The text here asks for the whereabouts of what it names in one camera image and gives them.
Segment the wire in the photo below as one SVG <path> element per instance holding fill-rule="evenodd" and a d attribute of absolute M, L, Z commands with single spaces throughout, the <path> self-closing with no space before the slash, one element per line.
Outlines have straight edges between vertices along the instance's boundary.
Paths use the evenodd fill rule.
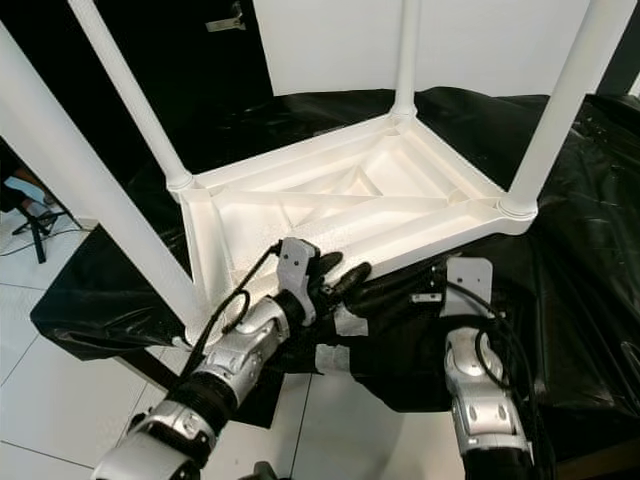
<path fill-rule="evenodd" d="M 72 228 L 72 229 L 69 229 L 69 230 L 62 230 L 61 232 L 52 233 L 51 235 L 47 235 L 46 237 L 43 237 L 42 241 L 44 243 L 44 241 L 49 239 L 49 238 L 53 238 L 53 237 L 56 237 L 58 235 L 62 235 L 63 233 L 70 233 L 70 232 L 91 232 L 91 230 L 86 229 L 86 228 Z M 26 250 L 27 248 L 33 247 L 35 244 L 36 244 L 36 242 L 28 243 L 27 245 L 25 245 L 23 247 L 16 248 L 15 250 L 11 250 L 10 252 L 7 252 L 7 253 L 2 253 L 2 254 L 0 254 L 0 257 L 8 257 L 9 255 L 13 255 L 14 253 L 18 253 L 18 252 L 21 252 L 22 250 Z"/>
<path fill-rule="evenodd" d="M 535 395 L 535 385 L 533 382 L 533 375 L 531 374 L 531 367 L 529 365 L 529 360 L 527 359 L 527 355 L 522 345 L 522 342 L 520 342 L 520 338 L 518 337 L 515 330 L 513 329 L 513 326 L 506 321 L 506 318 L 504 317 L 502 312 L 500 312 L 497 308 L 495 308 L 489 302 L 484 300 L 482 297 L 480 297 L 476 293 L 454 282 L 448 281 L 447 286 L 450 287 L 452 290 L 456 290 L 462 293 L 463 295 L 471 298 L 472 300 L 477 302 L 480 306 L 484 307 L 485 309 L 487 309 L 487 311 L 492 313 L 496 319 L 501 320 L 501 321 L 490 321 L 487 327 L 482 327 L 479 329 L 478 334 L 476 335 L 475 343 L 474 343 L 476 356 L 478 357 L 478 361 L 480 362 L 480 365 L 482 366 L 485 373 L 487 374 L 487 377 L 489 377 L 489 379 L 493 383 L 495 383 L 499 388 L 505 389 L 507 391 L 512 391 L 514 394 L 517 395 L 517 391 L 515 390 L 515 382 L 506 383 L 502 381 L 488 367 L 486 359 L 481 349 L 481 338 L 482 338 L 482 335 L 484 334 L 487 334 L 487 335 L 495 334 L 501 337 L 501 339 L 505 341 L 505 343 L 509 346 L 511 350 L 513 350 L 514 349 L 513 347 L 515 346 L 515 352 L 520 360 L 520 363 L 522 363 L 522 365 L 524 366 L 524 370 L 526 374 L 527 390 L 528 390 L 527 393 L 529 397 L 529 410 L 530 410 L 531 420 L 532 420 L 531 436 L 532 436 L 532 443 L 533 443 L 533 456 L 534 456 L 535 466 L 537 469 L 544 469 L 546 467 L 548 469 L 549 476 L 551 478 L 555 478 L 556 477 L 555 455 L 553 453 L 553 449 L 551 448 L 550 442 L 546 437 L 546 435 L 544 437 L 544 441 L 542 438 L 542 432 L 544 432 L 544 424 L 542 423 L 542 420 L 539 415 L 538 401 Z M 544 447 L 546 447 L 545 448 L 546 458 L 544 459 L 542 458 L 543 444 L 544 444 Z"/>
<path fill-rule="evenodd" d="M 180 373 L 180 381 L 185 380 L 186 377 L 190 375 L 191 372 L 193 372 L 193 370 L 195 370 L 195 368 L 198 366 L 204 352 L 204 347 L 207 345 L 207 340 L 209 339 L 209 335 L 211 335 L 211 331 L 213 330 L 214 325 L 217 323 L 218 319 L 220 318 L 220 315 L 222 315 L 222 313 L 231 304 L 231 302 L 235 300 L 235 298 L 238 295 L 243 295 L 245 297 L 245 303 L 242 306 L 242 311 L 231 324 L 233 324 L 234 326 L 237 325 L 242 320 L 244 315 L 246 315 L 249 309 L 249 303 L 251 301 L 251 297 L 249 295 L 249 292 L 247 292 L 244 289 L 244 287 L 247 286 L 247 283 L 249 283 L 249 281 L 253 278 L 253 276 L 264 264 L 264 262 L 266 262 L 267 258 L 269 258 L 269 255 L 271 255 L 272 253 L 277 254 L 280 252 L 280 247 L 281 247 L 281 243 L 279 242 L 279 243 L 276 243 L 275 245 L 271 245 L 267 250 L 265 250 L 262 256 L 253 265 L 253 267 L 251 267 L 249 272 L 244 276 L 244 278 L 240 281 L 240 283 L 236 286 L 236 288 L 234 288 L 233 291 L 229 294 L 229 296 L 225 298 L 220 303 L 220 305 L 218 305 L 218 308 L 216 308 L 216 311 L 213 312 L 213 315 L 211 315 L 209 322 L 204 327 L 204 329 L 202 330 L 202 333 L 198 337 L 198 341 L 194 345 L 193 350 L 191 351 L 191 354 L 187 359 L 187 363 L 182 369 L 182 373 Z"/>

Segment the white post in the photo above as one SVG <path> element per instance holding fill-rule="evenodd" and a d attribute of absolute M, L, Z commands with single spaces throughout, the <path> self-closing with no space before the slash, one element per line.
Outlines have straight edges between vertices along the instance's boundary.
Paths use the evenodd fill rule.
<path fill-rule="evenodd" d="M 604 74 L 635 5 L 636 0 L 591 0 L 511 188 L 498 203 L 506 215 L 536 215 L 538 195 L 585 93 Z"/>
<path fill-rule="evenodd" d="M 193 175 L 182 165 L 180 157 L 131 73 L 93 0 L 69 0 L 69 6 L 129 110 L 129 114 L 164 171 L 167 189 L 178 192 L 192 187 Z"/>
<path fill-rule="evenodd" d="M 0 134 L 52 191 L 69 191 L 83 201 L 185 324 L 193 342 L 210 308 L 1 22 Z"/>
<path fill-rule="evenodd" d="M 420 2 L 421 0 L 404 0 L 402 4 L 400 60 L 398 61 L 396 100 L 391 109 L 393 115 L 414 116 L 416 114 L 414 96 L 420 37 Z"/>

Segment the black plastic sheet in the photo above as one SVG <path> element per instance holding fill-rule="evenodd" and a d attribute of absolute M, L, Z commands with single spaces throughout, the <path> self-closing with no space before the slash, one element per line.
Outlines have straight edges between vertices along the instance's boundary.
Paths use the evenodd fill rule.
<path fill-rule="evenodd" d="M 240 112 L 208 106 L 172 140 L 190 169 L 206 171 L 385 113 L 392 100 L 392 92 L 379 90 L 292 95 Z M 545 103 L 542 96 L 491 98 L 453 88 L 416 95 L 420 120 L 503 188 Z M 494 264 L 494 302 L 511 313 L 525 344 L 559 459 L 640 433 L 639 130 L 637 100 L 588 97 L 530 230 L 456 251 Z M 179 208 L 159 169 L 148 165 L 128 192 L 188 269 Z M 405 288 L 419 285 L 422 266 L 412 267 L 416 277 Z M 393 328 L 379 334 L 374 328 L 366 338 L 339 338 L 317 325 L 270 367 L 313 371 L 317 343 L 348 344 L 353 375 L 391 408 L 446 409 L 442 339 L 429 329 L 429 315 L 412 308 L 371 315 L 372 325 Z M 399 318 L 405 321 L 394 324 Z M 76 252 L 32 319 L 81 359 L 169 345 L 184 334 L 101 229 Z"/>

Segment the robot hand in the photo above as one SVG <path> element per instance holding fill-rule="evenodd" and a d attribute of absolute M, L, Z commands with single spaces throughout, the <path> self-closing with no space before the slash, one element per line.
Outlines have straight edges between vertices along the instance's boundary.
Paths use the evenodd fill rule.
<path fill-rule="evenodd" d="M 199 364 L 191 368 L 188 362 L 178 386 L 148 415 L 136 418 L 121 443 L 100 462 L 92 479 L 200 478 L 200 469 L 220 432 L 256 385 L 265 362 L 281 344 L 332 312 L 371 272 L 371 266 L 363 263 L 332 287 L 325 284 L 324 276 L 342 261 L 341 253 L 321 256 L 317 247 L 296 238 L 285 238 L 261 261 L 269 253 L 279 257 L 277 294 L 261 298 L 244 316 L 223 328 L 222 337 L 203 360 L 196 352 Z M 249 277 L 234 294 L 242 292 Z M 225 300 L 217 314 L 229 303 Z M 205 337 L 212 323 L 205 329 Z"/>

